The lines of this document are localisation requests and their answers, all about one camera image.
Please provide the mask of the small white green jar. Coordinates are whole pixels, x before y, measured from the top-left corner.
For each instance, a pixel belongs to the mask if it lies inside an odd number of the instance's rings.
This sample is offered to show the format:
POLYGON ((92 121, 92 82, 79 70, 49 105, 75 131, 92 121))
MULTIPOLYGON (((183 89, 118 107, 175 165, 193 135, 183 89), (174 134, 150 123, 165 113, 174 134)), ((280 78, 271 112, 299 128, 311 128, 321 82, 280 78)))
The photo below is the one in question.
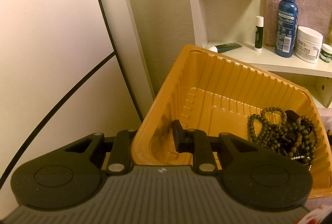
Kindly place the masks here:
POLYGON ((330 63, 332 56, 332 47, 328 44, 322 44, 319 58, 325 63, 330 63))

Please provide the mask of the cream wooden shelf unit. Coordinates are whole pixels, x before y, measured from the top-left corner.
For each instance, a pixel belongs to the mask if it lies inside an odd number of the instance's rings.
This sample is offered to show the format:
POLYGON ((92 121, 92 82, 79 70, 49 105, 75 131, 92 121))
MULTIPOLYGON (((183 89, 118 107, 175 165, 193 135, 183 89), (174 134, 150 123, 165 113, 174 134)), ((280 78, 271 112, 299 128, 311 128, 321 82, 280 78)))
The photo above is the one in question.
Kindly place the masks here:
POLYGON ((307 63, 297 56, 282 58, 272 46, 254 51, 255 18, 266 14, 266 0, 190 0, 195 44, 204 49, 236 42, 228 56, 275 72, 304 86, 317 107, 331 108, 331 64, 307 63))

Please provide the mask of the large white cream jar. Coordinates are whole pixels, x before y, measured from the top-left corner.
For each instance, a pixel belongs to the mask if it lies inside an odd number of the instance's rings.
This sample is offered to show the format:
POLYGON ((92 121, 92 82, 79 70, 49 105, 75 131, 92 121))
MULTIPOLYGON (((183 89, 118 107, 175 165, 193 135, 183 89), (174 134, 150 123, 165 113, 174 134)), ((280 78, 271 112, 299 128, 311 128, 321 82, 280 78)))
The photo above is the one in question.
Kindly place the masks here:
POLYGON ((323 35, 305 26, 299 26, 294 46, 295 55, 307 63, 317 63, 323 35))

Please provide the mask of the dark green lying tube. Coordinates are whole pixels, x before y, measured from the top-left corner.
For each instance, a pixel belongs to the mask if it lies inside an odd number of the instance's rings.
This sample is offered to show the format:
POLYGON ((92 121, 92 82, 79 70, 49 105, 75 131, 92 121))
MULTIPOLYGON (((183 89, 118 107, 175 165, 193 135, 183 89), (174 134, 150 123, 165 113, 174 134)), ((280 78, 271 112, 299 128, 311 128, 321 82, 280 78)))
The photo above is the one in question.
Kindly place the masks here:
POLYGON ((235 43, 235 42, 230 42, 226 44, 220 44, 220 45, 214 45, 208 48, 208 50, 214 52, 214 53, 219 53, 223 54, 231 50, 239 49, 241 48, 241 44, 235 43))

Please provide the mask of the green white lip balm stick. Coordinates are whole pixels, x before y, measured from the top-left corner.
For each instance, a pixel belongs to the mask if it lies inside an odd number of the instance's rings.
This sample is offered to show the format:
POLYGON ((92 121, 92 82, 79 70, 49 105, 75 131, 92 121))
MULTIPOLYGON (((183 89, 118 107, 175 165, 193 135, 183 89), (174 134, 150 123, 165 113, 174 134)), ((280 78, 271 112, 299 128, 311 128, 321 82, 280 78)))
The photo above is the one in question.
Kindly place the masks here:
POLYGON ((258 53, 260 53, 262 51, 263 28, 264 28, 264 17, 256 16, 255 17, 255 44, 254 44, 254 50, 258 53))

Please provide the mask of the orange plastic tray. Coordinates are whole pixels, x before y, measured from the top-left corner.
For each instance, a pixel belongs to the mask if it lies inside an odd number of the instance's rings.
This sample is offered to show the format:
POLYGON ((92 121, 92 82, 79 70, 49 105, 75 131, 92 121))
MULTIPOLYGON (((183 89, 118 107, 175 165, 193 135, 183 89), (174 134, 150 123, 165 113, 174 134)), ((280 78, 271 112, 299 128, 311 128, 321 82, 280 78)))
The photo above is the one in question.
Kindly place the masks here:
POLYGON ((331 195, 331 149, 321 117, 308 90, 273 73, 229 56, 187 45, 179 54, 131 145, 139 165, 189 165, 192 155, 178 153, 172 123, 217 137, 229 132, 249 140, 248 119, 278 107, 306 115, 318 142, 310 170, 310 198, 331 195))

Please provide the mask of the black hair clips in tray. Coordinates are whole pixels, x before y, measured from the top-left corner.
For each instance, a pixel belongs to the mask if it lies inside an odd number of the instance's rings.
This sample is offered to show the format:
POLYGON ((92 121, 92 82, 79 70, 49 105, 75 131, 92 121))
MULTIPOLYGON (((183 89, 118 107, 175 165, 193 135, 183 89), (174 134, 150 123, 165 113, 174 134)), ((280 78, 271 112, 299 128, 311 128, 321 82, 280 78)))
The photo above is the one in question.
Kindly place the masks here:
POLYGON ((310 134, 315 133, 316 126, 306 115, 298 115, 292 110, 286 112, 286 123, 280 127, 277 152, 295 160, 312 160, 316 142, 310 134))

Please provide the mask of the blue spray bottle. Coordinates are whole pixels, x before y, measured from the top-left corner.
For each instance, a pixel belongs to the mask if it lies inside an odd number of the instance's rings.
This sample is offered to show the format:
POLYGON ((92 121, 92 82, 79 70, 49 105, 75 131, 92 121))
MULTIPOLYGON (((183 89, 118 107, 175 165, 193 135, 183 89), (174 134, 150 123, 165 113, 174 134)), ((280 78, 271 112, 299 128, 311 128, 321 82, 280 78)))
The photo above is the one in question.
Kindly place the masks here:
POLYGON ((298 6, 295 0, 281 0, 277 13, 275 52, 284 58, 293 54, 298 27, 298 6))

